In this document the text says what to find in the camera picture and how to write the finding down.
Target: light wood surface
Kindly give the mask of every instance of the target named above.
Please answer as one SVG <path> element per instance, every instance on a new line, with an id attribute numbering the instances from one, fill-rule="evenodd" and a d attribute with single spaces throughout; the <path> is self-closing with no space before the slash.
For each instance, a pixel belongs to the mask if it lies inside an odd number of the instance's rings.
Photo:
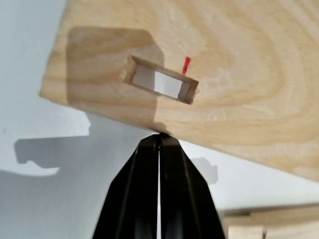
<path id="1" fill-rule="evenodd" d="M 241 227 L 233 226 L 228 229 L 228 239 L 265 239 L 262 226 Z"/>
<path id="2" fill-rule="evenodd" d="M 318 42 L 318 0 L 69 0 L 40 95 L 319 180 Z M 138 64 L 198 82 L 189 104 Z"/>
<path id="3" fill-rule="evenodd" d="M 229 239 L 315 239 L 319 238 L 319 207 L 252 211 L 225 217 L 223 226 Z"/>

